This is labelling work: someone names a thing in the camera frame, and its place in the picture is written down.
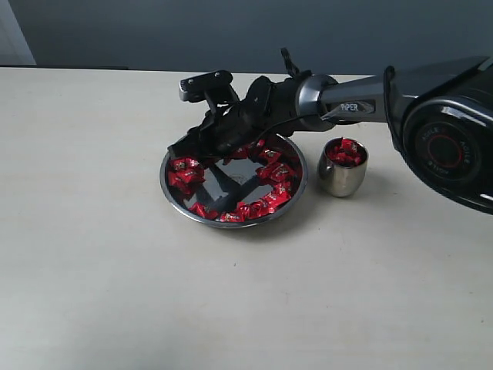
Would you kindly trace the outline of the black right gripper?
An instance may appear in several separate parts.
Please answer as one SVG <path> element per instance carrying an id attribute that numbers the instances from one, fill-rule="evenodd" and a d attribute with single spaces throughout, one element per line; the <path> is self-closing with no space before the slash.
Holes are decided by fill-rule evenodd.
<path id="1" fill-rule="evenodd" d="M 181 92 L 189 103 L 206 101 L 209 110 L 198 126 L 168 146 L 172 158 L 191 156 L 211 158 L 228 156 L 238 148 L 255 143 L 272 126 L 273 90 L 250 90 L 239 100 L 233 90 Z"/>

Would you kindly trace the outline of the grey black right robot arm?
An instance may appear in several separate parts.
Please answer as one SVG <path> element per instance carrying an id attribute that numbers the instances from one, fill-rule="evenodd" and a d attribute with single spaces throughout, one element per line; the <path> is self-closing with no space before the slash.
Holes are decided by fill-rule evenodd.
<path id="1" fill-rule="evenodd" d="M 360 122 L 387 125 L 396 151 L 428 187 L 463 206 L 492 211 L 492 60 L 473 56 L 349 82 L 298 69 L 256 78 L 240 98 L 226 70 L 184 79 L 182 101 L 206 102 L 198 126 L 172 144 L 172 158 L 227 156 L 267 134 L 325 132 Z"/>

